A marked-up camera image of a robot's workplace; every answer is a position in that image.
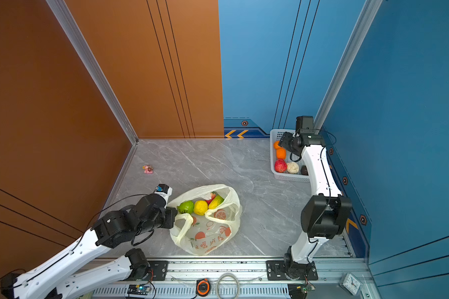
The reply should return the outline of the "orange tangerine fruit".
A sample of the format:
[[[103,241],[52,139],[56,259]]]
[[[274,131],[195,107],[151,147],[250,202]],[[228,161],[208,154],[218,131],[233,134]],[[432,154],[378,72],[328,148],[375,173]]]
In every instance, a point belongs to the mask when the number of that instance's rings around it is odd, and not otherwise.
[[[276,149],[276,158],[285,160],[287,157],[286,150],[284,148]]]

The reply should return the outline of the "red apple fruit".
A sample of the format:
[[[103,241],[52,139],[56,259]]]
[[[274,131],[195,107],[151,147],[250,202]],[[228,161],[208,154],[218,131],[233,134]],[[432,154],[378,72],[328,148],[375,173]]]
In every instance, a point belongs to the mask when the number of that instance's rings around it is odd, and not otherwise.
[[[283,159],[277,159],[274,164],[274,170],[277,173],[284,173],[287,170],[287,162]]]

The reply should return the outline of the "cream white fruit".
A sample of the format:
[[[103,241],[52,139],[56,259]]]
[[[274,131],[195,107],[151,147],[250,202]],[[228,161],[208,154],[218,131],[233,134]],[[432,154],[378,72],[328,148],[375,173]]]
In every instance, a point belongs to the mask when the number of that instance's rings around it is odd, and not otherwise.
[[[289,174],[298,174],[300,172],[300,166],[296,162],[287,163],[287,170]]]

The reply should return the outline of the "yellow lemon fruit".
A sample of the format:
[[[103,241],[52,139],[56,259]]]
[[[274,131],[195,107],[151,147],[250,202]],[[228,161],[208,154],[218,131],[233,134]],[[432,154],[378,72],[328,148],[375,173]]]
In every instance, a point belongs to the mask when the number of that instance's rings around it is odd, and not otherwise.
[[[208,203],[205,200],[199,200],[194,204],[193,213],[198,216],[204,216],[208,210]]]

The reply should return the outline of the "printed translucent plastic bag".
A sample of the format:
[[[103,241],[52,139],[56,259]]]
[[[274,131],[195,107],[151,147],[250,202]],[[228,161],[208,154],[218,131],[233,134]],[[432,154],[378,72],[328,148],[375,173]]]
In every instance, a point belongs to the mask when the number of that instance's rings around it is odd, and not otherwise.
[[[175,218],[170,236],[176,246],[189,254],[204,256],[231,240],[239,231],[242,206],[237,192],[230,186],[214,184],[201,186],[173,199],[168,207],[176,208],[185,201],[211,198],[216,192],[224,201],[216,209],[208,209],[204,216],[194,213],[180,214]]]

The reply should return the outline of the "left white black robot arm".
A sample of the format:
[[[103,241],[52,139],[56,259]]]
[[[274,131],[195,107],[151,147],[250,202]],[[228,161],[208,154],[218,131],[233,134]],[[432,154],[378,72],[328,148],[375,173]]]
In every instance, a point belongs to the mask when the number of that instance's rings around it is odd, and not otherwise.
[[[18,274],[17,269],[0,278],[0,292],[7,299],[44,299],[76,270],[122,243],[137,246],[135,238],[156,229],[171,229],[177,215],[168,207],[169,194],[143,196],[137,204],[106,213],[80,238],[40,266]]]

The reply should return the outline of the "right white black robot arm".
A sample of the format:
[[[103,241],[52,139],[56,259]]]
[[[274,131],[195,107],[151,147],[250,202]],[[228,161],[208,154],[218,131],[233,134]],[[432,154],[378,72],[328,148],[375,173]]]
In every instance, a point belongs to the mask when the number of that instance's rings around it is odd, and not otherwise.
[[[312,191],[301,212],[302,233],[285,253],[284,273],[291,280],[317,280],[314,256],[328,240],[342,234],[352,202],[334,181],[322,136],[285,132],[279,146],[303,160]]]

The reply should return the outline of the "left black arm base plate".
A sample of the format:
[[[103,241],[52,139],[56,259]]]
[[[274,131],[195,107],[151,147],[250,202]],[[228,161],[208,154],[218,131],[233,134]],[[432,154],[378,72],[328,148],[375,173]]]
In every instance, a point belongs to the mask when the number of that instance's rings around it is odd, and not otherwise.
[[[169,262],[167,260],[152,260],[140,265],[132,273],[133,280],[163,282],[166,279]]]

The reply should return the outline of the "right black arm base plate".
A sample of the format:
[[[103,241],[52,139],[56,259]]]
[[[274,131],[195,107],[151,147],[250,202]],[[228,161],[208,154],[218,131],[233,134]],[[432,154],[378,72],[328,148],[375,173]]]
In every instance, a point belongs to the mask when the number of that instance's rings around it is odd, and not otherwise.
[[[284,260],[267,260],[266,272],[268,280],[308,280],[317,281],[318,271],[314,262],[310,264],[298,264],[292,262],[286,265]]]

